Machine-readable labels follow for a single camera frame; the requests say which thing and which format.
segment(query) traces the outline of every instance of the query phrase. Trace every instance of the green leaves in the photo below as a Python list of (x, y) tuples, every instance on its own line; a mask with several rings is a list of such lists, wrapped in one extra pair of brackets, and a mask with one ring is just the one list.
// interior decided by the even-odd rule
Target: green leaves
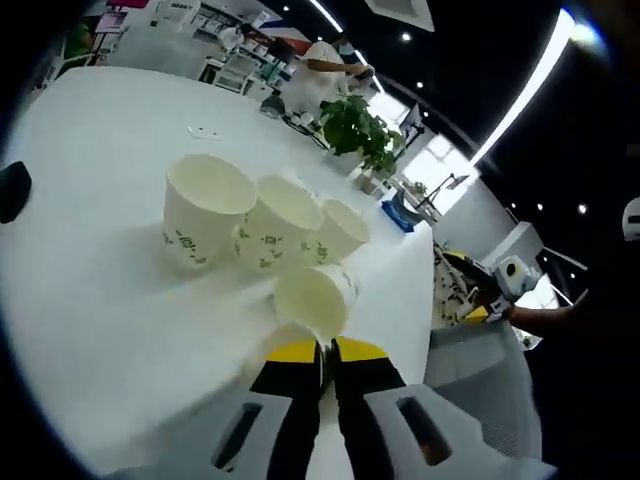
[(391, 151), (404, 143), (398, 132), (389, 130), (379, 116), (373, 117), (364, 97), (351, 95), (321, 105), (324, 137), (337, 156), (362, 149), (365, 169), (395, 171), (396, 158)]

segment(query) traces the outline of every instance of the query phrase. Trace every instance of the white tabletop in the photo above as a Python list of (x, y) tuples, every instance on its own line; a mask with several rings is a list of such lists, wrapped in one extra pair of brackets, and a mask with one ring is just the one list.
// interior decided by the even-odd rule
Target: white tabletop
[[(44, 91), (13, 133), (8, 161), (25, 162), (33, 191), (0, 227), (6, 327), (45, 415), (96, 472), (143, 462), (161, 425), (234, 378), (277, 328), (264, 301), (272, 280), (231, 264), (183, 278), (161, 261), (165, 170), (186, 153), (219, 155), (253, 179), (298, 175), (361, 211), (372, 241), (347, 262), (362, 294), (345, 334), (383, 347), (406, 382), (423, 379), (431, 230), (402, 234), (309, 139), (257, 109), (191, 80), (87, 67)], [(308, 478), (352, 478), (335, 412)]]

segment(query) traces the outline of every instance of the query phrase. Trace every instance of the white shirt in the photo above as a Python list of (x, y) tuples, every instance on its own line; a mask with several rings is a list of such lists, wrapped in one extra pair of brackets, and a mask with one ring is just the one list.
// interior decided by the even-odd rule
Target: white shirt
[(244, 35), (236, 28), (225, 28), (218, 34), (218, 41), (225, 50), (233, 50), (244, 41)]
[(309, 112), (315, 118), (320, 114), (320, 103), (335, 98), (335, 92), (347, 93), (347, 80), (344, 72), (316, 72), (304, 63), (304, 60), (323, 60), (344, 64), (342, 57), (327, 42), (316, 42), (307, 50), (303, 62), (282, 91), (282, 99), (287, 109), (293, 112)]

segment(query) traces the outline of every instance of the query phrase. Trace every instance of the paper cup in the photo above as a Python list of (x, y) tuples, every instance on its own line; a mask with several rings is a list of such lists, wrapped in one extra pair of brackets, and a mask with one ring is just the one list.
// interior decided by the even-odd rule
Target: paper cup
[(369, 227), (362, 217), (344, 203), (327, 200), (322, 205), (322, 212), (322, 226), (300, 245), (306, 263), (337, 263), (371, 238)]
[(173, 259), (186, 269), (207, 265), (255, 204), (255, 185), (238, 168), (211, 155), (182, 157), (167, 172), (162, 225)]
[(322, 224), (322, 211), (302, 187), (279, 176), (258, 182), (258, 202), (233, 232), (238, 262), (272, 272), (301, 262), (300, 243)]
[(329, 343), (344, 330), (358, 294), (352, 275), (339, 265), (328, 265), (283, 274), (273, 299), (279, 320), (301, 325)]

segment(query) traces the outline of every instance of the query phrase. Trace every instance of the blue object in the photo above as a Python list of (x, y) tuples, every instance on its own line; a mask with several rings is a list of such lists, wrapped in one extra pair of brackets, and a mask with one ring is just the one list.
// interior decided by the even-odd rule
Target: blue object
[(403, 232), (412, 233), (414, 231), (413, 225), (407, 220), (405, 220), (404, 218), (402, 218), (402, 215), (394, 208), (393, 204), (388, 200), (382, 202), (382, 210), (384, 210), (384, 213), (386, 213), (389, 216), (389, 218), (393, 220), (394, 223), (398, 225), (398, 227), (400, 227), (400, 230), (402, 230)]

